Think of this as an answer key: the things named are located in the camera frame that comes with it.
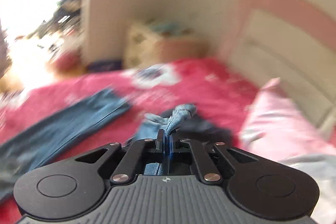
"ribbed gray panel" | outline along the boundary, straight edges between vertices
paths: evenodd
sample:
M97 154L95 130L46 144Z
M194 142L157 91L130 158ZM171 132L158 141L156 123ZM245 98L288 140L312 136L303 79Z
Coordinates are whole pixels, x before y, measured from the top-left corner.
M63 224L270 224L246 213L218 186L207 186L194 176L139 176L127 186L114 187L106 200L87 215ZM44 222L24 217L20 224ZM288 224L315 224L304 217Z

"pink bedspread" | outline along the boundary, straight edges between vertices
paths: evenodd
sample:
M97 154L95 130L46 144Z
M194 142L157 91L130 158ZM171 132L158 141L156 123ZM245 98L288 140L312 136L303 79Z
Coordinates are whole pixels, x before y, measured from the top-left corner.
M167 66L167 77L142 85L129 72L117 71L80 78L32 90L19 107L6 106L0 113L0 143L15 136L42 118L84 97L106 88L127 96L132 108L77 146L59 160L94 149L109 142L125 142L137 130L143 114L159 114L182 103L194 103L198 113L219 127L240 130L258 89L230 73L214 59L181 60ZM234 144L239 146L238 138ZM14 199L0 206L0 224L20 218Z

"triangular cutout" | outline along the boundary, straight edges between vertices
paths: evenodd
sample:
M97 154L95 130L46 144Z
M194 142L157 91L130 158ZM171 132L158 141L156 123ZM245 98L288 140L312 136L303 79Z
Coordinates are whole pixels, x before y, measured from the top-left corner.
M106 153L107 149L99 149L95 152L92 152L90 154L81 156L77 158L75 161L80 161L80 162L86 162L87 164L94 164L97 160L101 158Z
M247 155L245 155L241 152L238 152L236 150L233 150L231 148L229 148L227 151L236 159L236 161L238 161L241 164L246 164L248 162L257 161L256 159L254 159L250 156L247 156Z

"light blue denim fabric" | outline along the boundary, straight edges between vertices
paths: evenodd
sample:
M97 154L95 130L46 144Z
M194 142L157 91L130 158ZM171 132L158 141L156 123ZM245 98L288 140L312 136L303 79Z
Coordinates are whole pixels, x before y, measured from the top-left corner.
M0 146L0 201L17 179L43 166L126 112L130 105L104 89L24 130Z
M169 157L169 135L177 129L180 124L190 119L196 113L196 107L192 104L178 105L173 110L173 114L169 118L151 113L145 114L145 120L142 122L137 134L132 138L132 141L142 139L156 139L159 129L165 131L165 157ZM162 166L159 163L147 164L144 175L161 175L163 172Z

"pillow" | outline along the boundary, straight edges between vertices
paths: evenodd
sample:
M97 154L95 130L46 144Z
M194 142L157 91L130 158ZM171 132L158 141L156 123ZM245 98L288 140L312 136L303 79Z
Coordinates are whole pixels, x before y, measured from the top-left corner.
M271 79L258 92L239 133L243 149L279 161L311 153L336 155L281 90L280 78Z

